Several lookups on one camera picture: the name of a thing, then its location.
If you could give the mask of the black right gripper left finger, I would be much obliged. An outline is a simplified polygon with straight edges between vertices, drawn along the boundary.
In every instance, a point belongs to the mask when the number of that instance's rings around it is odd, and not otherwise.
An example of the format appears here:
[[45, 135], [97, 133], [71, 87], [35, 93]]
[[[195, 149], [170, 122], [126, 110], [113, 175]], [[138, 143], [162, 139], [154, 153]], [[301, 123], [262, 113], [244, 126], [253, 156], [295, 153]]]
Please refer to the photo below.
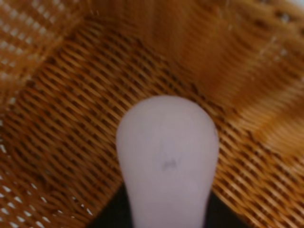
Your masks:
[[131, 208], [123, 183], [104, 209], [91, 221], [92, 228], [133, 228]]

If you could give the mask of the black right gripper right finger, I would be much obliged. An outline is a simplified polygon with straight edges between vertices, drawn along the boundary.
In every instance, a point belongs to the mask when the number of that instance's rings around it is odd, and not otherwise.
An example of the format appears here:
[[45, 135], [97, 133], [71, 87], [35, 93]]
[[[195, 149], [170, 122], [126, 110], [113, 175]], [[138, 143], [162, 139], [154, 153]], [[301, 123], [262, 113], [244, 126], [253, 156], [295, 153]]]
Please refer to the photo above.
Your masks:
[[203, 228], [239, 228], [239, 218], [211, 191]]

